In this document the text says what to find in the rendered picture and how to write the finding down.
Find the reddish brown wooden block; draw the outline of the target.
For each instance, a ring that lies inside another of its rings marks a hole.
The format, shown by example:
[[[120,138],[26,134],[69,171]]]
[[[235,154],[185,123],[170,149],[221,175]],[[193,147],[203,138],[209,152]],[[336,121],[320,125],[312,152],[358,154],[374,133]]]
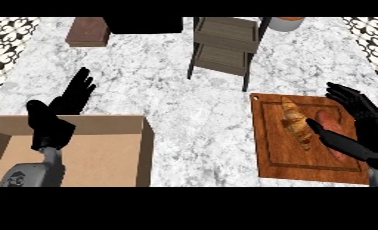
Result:
[[[110,28],[102,17],[77,17],[66,42],[71,47],[105,47]]]

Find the reddish sweet potato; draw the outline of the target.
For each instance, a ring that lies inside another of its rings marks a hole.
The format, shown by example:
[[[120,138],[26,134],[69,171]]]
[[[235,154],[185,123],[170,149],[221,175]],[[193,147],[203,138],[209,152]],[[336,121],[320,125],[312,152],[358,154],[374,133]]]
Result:
[[[320,110],[317,113],[317,122],[322,125],[324,131],[320,134],[320,140],[328,148],[333,157],[345,163],[349,158],[364,159],[364,149],[358,141],[349,138],[333,114]]]

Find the dark tiered basket shelf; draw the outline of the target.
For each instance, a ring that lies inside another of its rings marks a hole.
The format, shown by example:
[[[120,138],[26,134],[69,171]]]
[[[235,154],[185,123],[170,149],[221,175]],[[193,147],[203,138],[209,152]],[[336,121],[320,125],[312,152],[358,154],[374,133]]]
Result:
[[[188,77],[193,77],[194,67],[243,76],[243,91],[247,91],[252,60],[271,20],[271,17],[262,17],[258,23],[232,17],[194,18],[194,53]]]

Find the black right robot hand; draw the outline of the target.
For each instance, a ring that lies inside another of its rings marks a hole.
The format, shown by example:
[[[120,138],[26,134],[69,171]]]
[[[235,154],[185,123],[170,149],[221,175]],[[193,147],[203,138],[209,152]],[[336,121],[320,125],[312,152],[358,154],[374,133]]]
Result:
[[[378,106],[367,95],[342,84],[327,83],[327,97],[343,105],[355,119],[358,139],[325,129],[325,125],[308,118],[306,122],[324,145],[378,170]]]

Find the open tan cardboard box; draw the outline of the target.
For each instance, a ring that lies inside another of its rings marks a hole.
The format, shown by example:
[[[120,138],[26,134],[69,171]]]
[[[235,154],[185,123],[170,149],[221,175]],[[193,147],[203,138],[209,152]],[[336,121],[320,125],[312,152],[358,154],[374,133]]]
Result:
[[[63,148],[64,187],[148,187],[154,131],[141,115],[74,115],[61,119],[76,125]],[[0,116],[0,179],[18,163],[40,163],[32,149],[33,129],[27,115]]]

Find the brown wooden cutting board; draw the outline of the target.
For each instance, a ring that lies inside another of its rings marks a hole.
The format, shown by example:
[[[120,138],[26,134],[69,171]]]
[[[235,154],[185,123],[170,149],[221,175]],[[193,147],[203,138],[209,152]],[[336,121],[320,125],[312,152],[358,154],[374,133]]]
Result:
[[[297,104],[300,112],[312,119],[325,110],[339,121],[345,135],[356,138],[355,120],[343,106],[325,97],[284,95]],[[252,94],[252,113],[258,152],[259,176],[368,184],[368,165],[353,158],[340,162],[318,136],[305,150],[294,135],[283,125],[284,110],[281,94]]]

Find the grey pot with orange top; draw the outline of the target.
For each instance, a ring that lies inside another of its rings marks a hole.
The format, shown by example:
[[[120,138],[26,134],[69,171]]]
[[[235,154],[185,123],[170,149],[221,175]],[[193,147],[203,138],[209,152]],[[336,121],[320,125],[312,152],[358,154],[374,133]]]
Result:
[[[280,32],[294,31],[305,21],[305,17],[274,17],[269,28]]]

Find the golden brown croissant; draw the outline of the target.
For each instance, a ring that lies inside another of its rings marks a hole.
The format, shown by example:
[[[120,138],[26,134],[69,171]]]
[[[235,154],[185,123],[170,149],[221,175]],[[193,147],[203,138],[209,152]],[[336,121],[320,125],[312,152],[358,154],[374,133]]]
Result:
[[[297,104],[289,97],[283,97],[283,111],[283,125],[299,141],[302,148],[309,151],[314,135],[312,129],[306,122],[308,117],[302,113]]]

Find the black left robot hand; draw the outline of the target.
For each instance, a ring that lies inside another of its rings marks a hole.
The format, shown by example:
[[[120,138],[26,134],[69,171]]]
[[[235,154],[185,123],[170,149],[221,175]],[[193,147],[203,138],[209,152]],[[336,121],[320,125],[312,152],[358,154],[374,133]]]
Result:
[[[61,150],[70,143],[76,125],[60,118],[60,115],[79,115],[97,88],[91,70],[83,67],[71,79],[69,87],[49,105],[40,100],[27,102],[29,125],[35,130],[32,149],[46,147]]]

